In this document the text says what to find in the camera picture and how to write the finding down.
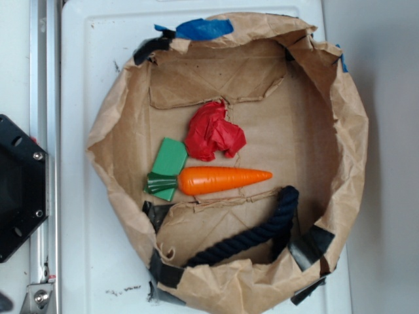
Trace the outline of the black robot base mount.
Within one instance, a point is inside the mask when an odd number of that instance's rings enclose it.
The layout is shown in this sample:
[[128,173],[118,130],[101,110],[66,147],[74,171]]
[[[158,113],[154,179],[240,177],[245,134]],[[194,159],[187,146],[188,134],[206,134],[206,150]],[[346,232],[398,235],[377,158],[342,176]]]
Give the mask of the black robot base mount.
[[1,115],[1,262],[5,263],[47,218],[48,154]]

